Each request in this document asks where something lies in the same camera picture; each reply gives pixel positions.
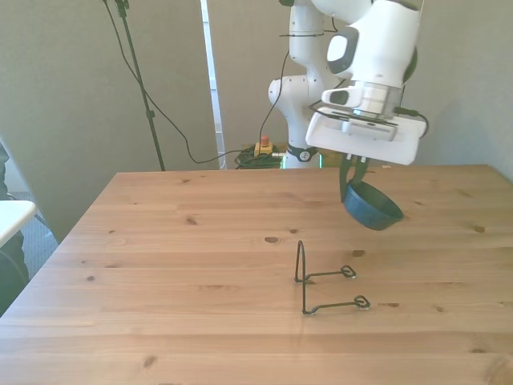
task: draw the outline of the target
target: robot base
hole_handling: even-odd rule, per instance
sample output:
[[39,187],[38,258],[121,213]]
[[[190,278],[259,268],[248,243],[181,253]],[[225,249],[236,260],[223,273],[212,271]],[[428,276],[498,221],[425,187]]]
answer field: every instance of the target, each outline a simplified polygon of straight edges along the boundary
[[294,155],[287,152],[285,156],[285,168],[320,168],[321,156],[316,154],[308,162],[300,162]]

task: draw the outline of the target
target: white wall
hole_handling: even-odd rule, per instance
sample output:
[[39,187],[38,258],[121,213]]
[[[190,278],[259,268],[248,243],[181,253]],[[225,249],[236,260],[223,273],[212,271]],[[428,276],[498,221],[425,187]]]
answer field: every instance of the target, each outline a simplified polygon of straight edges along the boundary
[[[132,0],[128,21],[148,91],[194,155],[214,157],[200,1]],[[160,116],[156,126],[168,169],[218,168],[194,165],[173,128]],[[58,240],[116,172],[158,169],[103,2],[2,1],[0,136]]]
[[420,164],[489,164],[513,180],[513,3],[426,0],[405,107],[430,118]]
[[6,163],[6,186],[10,193],[27,193],[29,191],[22,174],[12,159]]
[[[217,89],[226,150],[256,143],[271,108],[268,89],[278,79],[289,39],[289,10],[277,0],[208,0]],[[286,75],[305,73],[289,59]],[[276,110],[265,134],[287,142],[287,124]]]

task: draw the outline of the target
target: black pole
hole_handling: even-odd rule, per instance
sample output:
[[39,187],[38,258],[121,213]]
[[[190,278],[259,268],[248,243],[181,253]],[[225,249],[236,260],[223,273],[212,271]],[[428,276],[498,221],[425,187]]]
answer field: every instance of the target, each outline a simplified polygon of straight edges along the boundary
[[159,157],[160,170],[166,171],[164,167],[164,159],[162,158],[162,152],[160,151],[159,140],[157,138],[157,132],[155,130],[155,123],[153,119],[155,118],[155,113],[150,109],[150,105],[147,102],[146,89],[144,88],[143,77],[141,75],[141,71],[139,69],[139,63],[137,62],[137,56],[135,55],[134,43],[131,40],[130,30],[128,29],[127,23],[127,8],[128,8],[128,0],[115,0],[116,5],[118,6],[119,16],[123,20],[123,25],[125,27],[125,32],[127,33],[128,45],[130,46],[131,58],[134,61],[135,73],[137,75],[137,83],[141,88],[141,94],[143,94],[144,106],[146,107],[146,117],[147,121],[150,124],[151,136],[153,136],[153,143],[155,144],[155,150],[157,152],[157,156]]

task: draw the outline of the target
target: blue bowl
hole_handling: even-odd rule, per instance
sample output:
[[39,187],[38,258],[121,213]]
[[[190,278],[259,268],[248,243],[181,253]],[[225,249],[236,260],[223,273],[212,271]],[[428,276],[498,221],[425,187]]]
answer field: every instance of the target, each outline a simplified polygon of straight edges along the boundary
[[404,218],[389,197],[366,182],[349,183],[344,206],[355,221],[376,231],[388,229]]

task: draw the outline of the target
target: floor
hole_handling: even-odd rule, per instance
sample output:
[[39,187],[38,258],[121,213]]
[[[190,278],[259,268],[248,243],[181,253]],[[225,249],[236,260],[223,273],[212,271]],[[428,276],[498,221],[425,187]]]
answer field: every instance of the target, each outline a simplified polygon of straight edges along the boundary
[[[34,202],[34,197],[29,192],[13,192],[12,195],[20,201]],[[25,236],[23,242],[25,263],[32,278],[57,249],[58,244],[51,231],[35,218],[23,227],[22,232]]]

